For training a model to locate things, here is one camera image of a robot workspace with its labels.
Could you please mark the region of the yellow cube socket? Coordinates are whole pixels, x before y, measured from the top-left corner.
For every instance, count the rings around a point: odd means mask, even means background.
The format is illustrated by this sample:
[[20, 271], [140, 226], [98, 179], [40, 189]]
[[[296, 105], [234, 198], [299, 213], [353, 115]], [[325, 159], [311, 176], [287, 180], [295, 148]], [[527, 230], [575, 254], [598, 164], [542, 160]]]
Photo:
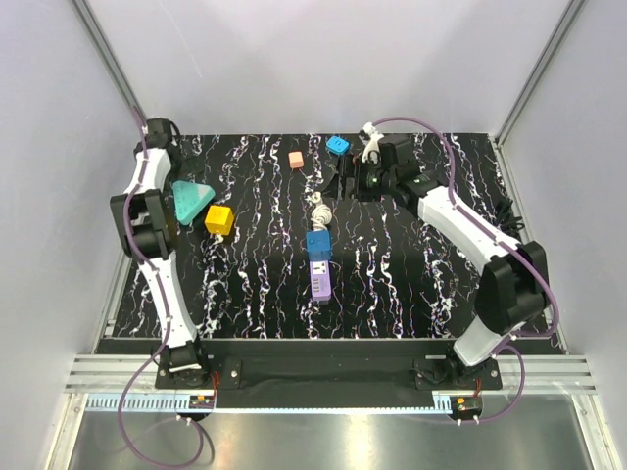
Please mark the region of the yellow cube socket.
[[234, 215], [230, 207], [210, 205], [205, 217], [205, 227], [211, 234], [228, 236], [233, 221]]

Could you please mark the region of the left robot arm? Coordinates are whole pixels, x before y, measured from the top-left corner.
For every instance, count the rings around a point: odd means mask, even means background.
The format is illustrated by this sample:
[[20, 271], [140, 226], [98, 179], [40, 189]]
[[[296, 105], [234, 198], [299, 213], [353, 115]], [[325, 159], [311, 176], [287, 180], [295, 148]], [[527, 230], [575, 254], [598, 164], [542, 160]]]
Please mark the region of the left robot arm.
[[199, 388], [211, 378], [177, 274], [177, 230], [164, 196], [166, 180], [180, 164], [177, 126], [154, 117], [139, 125], [135, 168], [124, 191], [110, 198], [110, 209], [124, 253], [137, 262], [153, 298], [161, 343], [153, 353], [160, 388]]

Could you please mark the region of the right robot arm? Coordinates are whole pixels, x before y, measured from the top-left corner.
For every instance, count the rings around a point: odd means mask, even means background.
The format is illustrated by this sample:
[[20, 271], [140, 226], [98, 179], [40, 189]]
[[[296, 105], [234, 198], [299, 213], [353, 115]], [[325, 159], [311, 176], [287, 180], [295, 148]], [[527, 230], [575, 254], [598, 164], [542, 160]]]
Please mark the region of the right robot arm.
[[323, 191], [337, 200], [378, 202], [391, 197], [401, 208], [441, 232], [480, 275], [475, 317], [457, 338], [440, 374], [457, 388], [476, 381], [483, 365], [515, 330], [548, 306], [544, 248], [521, 243], [495, 227], [440, 178], [421, 169], [406, 134], [365, 137], [358, 156], [339, 156]]

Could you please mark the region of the blue cube plug adapter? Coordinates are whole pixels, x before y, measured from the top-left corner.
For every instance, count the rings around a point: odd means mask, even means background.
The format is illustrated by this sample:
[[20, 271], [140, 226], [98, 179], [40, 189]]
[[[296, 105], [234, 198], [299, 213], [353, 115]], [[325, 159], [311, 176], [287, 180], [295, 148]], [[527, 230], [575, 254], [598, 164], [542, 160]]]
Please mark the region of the blue cube plug adapter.
[[331, 260], [332, 247], [328, 230], [309, 231], [306, 236], [306, 243], [310, 262]]

